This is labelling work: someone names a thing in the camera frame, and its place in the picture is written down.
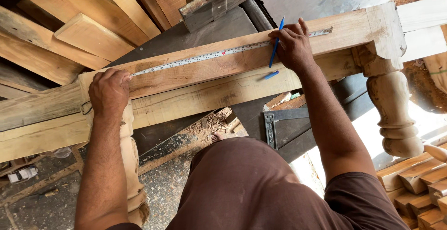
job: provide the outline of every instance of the brown t-shirt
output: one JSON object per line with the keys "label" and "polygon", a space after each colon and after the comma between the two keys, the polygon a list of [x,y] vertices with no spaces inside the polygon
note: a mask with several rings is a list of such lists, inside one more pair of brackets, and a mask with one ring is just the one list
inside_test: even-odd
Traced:
{"label": "brown t-shirt", "polygon": [[[108,230],[139,230],[119,224]],[[376,177],[334,177],[321,199],[266,143],[229,138],[198,152],[173,229],[409,229]]]}

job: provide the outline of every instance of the man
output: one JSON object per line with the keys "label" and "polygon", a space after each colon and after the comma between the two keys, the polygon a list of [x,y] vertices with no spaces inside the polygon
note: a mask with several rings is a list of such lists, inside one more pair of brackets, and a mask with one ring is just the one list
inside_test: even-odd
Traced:
{"label": "man", "polygon": [[[408,229],[376,178],[371,157],[316,65],[303,19],[269,34],[301,80],[326,173],[325,199],[299,183],[264,142],[241,137],[198,152],[167,229]],[[90,86],[95,117],[76,206],[76,229],[139,230],[129,223],[119,121],[129,73],[98,73]]]}

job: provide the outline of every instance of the hairy arm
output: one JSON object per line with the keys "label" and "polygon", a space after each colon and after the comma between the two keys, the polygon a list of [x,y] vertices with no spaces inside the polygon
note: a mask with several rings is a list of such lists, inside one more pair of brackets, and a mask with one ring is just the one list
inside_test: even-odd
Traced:
{"label": "hairy arm", "polygon": [[119,129],[130,79],[128,72],[108,69],[97,73],[90,85],[95,115],[76,203],[75,229],[103,230],[129,222]]}
{"label": "hairy arm", "polygon": [[285,25],[269,36],[271,42],[277,37],[280,39],[278,57],[301,80],[327,182],[351,171],[375,176],[371,156],[313,59],[309,30],[304,20],[300,18],[299,24]]}

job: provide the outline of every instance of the measuring tape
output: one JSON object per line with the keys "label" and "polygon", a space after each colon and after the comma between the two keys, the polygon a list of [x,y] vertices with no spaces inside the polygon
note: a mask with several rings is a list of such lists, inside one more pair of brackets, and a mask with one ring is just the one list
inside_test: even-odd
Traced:
{"label": "measuring tape", "polygon": [[[309,37],[332,33],[332,29],[333,29],[333,27],[330,27],[330,28],[326,28],[326,29],[310,32],[309,33]],[[190,64],[190,63],[193,63],[193,62],[204,61],[204,60],[208,60],[208,59],[211,59],[211,58],[217,58],[217,57],[221,57],[221,56],[232,55],[232,54],[235,54],[235,53],[239,53],[239,52],[243,52],[243,51],[247,51],[247,50],[252,50],[252,49],[260,48],[260,47],[266,47],[266,46],[269,46],[269,45],[270,45],[270,41],[263,41],[263,42],[257,42],[257,43],[253,43],[253,44],[233,47],[233,48],[229,48],[229,49],[225,49],[225,50],[220,50],[220,51],[216,51],[216,52],[211,52],[211,53],[200,55],[200,56],[193,56],[193,57],[190,57],[190,58],[185,58],[185,59],[181,59],[181,60],[178,60],[178,61],[166,63],[166,64],[163,64],[163,65],[160,65],[160,66],[155,66],[155,67],[152,67],[152,68],[148,68],[148,69],[142,70],[140,72],[133,73],[132,76],[137,76],[137,75],[141,75],[141,74],[145,74],[145,73],[149,73],[149,72],[155,72],[155,71],[162,70],[162,69],[165,69],[165,68],[173,68],[173,67],[177,67],[177,66],[180,66],[180,65]]]}

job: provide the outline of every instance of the bare foot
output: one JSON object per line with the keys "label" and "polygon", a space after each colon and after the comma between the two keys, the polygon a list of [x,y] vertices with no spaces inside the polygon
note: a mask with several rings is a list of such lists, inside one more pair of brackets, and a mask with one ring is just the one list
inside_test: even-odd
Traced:
{"label": "bare foot", "polygon": [[211,136],[211,142],[219,142],[220,140],[225,139],[224,136],[222,136],[220,133],[214,132]]}

